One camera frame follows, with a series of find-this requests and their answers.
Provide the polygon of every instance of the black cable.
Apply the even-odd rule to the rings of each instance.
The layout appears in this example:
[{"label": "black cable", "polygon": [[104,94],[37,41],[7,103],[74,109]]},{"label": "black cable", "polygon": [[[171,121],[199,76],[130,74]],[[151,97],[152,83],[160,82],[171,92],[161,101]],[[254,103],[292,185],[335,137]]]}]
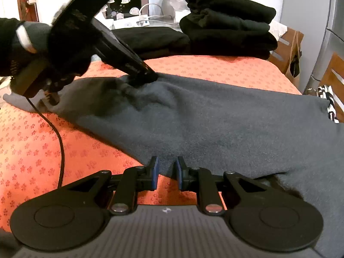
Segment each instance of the black cable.
[{"label": "black cable", "polygon": [[62,181],[63,181],[63,174],[64,174],[64,149],[63,149],[63,143],[62,138],[56,127],[35,107],[35,105],[30,101],[29,98],[26,98],[29,102],[29,104],[33,107],[33,109],[50,125],[50,127],[55,131],[58,141],[60,142],[60,148],[61,148],[61,168],[60,168],[60,176],[58,178],[58,184],[57,188],[61,188]]}]

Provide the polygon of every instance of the white cable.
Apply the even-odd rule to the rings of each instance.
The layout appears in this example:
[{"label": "white cable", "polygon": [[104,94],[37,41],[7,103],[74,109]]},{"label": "white cable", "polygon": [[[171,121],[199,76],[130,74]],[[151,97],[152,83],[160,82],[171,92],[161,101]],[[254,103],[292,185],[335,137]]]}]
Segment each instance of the white cable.
[{"label": "white cable", "polygon": [[156,21],[156,22],[161,22],[161,23],[168,24],[168,25],[179,26],[179,24],[175,24],[175,23],[167,23],[167,22],[160,21],[160,20],[150,20],[150,21]]},{"label": "white cable", "polygon": [[161,9],[161,14],[164,15],[164,13],[162,11],[162,7],[159,4],[156,4],[156,3],[148,3],[148,4],[143,5],[142,8],[140,8],[140,10],[139,10],[139,15],[141,15],[141,11],[143,10],[143,8],[146,7],[146,6],[149,6],[149,5],[156,5],[156,6],[158,6]]}]

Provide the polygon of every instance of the black and white striped cloth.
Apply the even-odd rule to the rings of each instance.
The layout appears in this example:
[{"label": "black and white striped cloth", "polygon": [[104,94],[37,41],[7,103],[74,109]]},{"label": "black and white striped cloth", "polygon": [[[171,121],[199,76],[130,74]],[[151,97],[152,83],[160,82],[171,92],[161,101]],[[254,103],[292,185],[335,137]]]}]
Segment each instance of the black and white striped cloth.
[{"label": "black and white striped cloth", "polygon": [[316,90],[316,95],[320,98],[330,101],[330,105],[327,108],[327,111],[329,113],[329,119],[331,119],[334,123],[339,123],[339,120],[336,117],[336,109],[334,108],[332,87],[327,85],[319,86]]}]

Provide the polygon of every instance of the wooden cabinet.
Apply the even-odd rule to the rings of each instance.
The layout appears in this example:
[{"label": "wooden cabinet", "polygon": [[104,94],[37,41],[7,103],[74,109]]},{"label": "wooden cabinet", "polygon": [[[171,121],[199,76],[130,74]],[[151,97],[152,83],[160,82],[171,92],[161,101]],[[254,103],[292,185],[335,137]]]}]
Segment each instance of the wooden cabinet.
[{"label": "wooden cabinet", "polygon": [[36,0],[17,0],[20,20],[39,22]]}]

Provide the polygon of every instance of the silver screw head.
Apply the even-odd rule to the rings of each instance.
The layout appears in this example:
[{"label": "silver screw head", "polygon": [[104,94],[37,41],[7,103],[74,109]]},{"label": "silver screw head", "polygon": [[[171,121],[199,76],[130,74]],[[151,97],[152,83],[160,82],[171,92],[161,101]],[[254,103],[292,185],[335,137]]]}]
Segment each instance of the silver screw head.
[{"label": "silver screw head", "polygon": [[126,212],[129,209],[129,207],[126,204],[117,203],[117,204],[112,205],[111,209],[114,212],[122,213],[122,212]]},{"label": "silver screw head", "polygon": [[222,211],[222,206],[217,204],[210,204],[205,207],[205,210],[209,213],[219,213]]}]

